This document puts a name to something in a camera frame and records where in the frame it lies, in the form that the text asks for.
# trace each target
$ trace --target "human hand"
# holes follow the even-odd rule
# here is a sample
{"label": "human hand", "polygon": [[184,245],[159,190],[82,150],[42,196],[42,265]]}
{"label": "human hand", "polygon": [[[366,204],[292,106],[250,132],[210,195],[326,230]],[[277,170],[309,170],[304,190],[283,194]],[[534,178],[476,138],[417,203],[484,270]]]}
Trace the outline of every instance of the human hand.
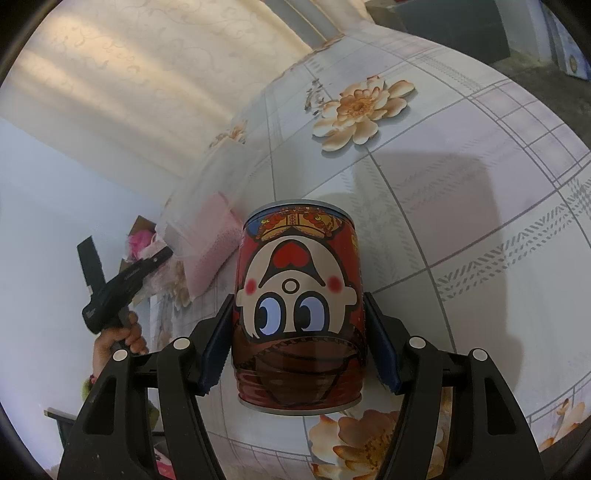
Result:
{"label": "human hand", "polygon": [[129,312],[131,328],[107,328],[103,330],[95,340],[95,347],[92,352],[92,374],[99,378],[105,365],[111,358],[111,347],[115,342],[125,340],[132,353],[148,353],[146,340],[142,337],[142,327],[138,323],[138,316],[135,312]]}

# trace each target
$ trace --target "tin can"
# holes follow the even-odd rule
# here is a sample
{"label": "tin can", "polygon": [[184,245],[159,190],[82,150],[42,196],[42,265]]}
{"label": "tin can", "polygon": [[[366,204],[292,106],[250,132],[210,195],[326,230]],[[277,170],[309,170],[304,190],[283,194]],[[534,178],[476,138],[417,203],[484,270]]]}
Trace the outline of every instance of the tin can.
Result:
{"label": "tin can", "polygon": [[240,401],[318,415],[361,400],[367,344],[355,227],[341,209],[292,200],[246,222],[232,359]]}

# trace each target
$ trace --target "red cheek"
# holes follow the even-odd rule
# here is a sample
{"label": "red cheek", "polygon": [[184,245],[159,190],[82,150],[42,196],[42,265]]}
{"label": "red cheek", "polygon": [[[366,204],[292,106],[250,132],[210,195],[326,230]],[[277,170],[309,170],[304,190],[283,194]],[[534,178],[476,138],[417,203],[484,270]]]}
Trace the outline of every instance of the red cheek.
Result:
{"label": "red cheek", "polygon": [[250,278],[247,282],[246,282],[246,295],[252,295],[255,290],[256,290],[256,281],[254,278]]}
{"label": "red cheek", "polygon": [[341,290],[343,290],[343,283],[336,277],[330,277],[328,285],[329,285],[329,290],[332,293],[338,293]]}

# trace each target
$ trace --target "cartoon eye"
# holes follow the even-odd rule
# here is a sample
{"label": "cartoon eye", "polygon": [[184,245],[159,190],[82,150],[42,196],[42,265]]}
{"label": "cartoon eye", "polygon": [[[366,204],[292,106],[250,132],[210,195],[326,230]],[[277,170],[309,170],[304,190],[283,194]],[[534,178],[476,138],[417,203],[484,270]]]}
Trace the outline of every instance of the cartoon eye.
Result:
{"label": "cartoon eye", "polygon": [[294,324],[299,332],[328,330],[329,307],[326,299],[315,291],[307,291],[295,302]]}
{"label": "cartoon eye", "polygon": [[285,328],[285,303],[275,294],[263,295],[255,309],[255,330],[261,338],[281,333]]}

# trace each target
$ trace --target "metal rim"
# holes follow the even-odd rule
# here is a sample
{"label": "metal rim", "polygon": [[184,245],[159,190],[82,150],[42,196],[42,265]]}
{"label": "metal rim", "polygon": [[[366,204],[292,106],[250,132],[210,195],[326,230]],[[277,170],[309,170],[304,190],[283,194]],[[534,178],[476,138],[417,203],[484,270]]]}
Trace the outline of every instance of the metal rim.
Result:
{"label": "metal rim", "polygon": [[322,207],[327,210],[332,210],[332,211],[344,216],[349,222],[351,222],[351,225],[353,225],[353,228],[355,228],[355,223],[354,223],[353,219],[351,218],[351,215],[349,215],[347,212],[345,212],[342,208],[339,208],[331,203],[321,202],[320,200],[304,200],[304,199],[279,200],[277,202],[267,203],[266,205],[263,205],[262,207],[257,208],[254,212],[252,212],[248,216],[248,220],[246,222],[244,222],[244,224],[247,225],[254,217],[256,217],[260,213],[264,212],[265,210],[275,208],[275,207],[283,207],[283,206],[291,206],[291,205],[294,205],[294,206],[295,205],[306,205],[306,206]]}

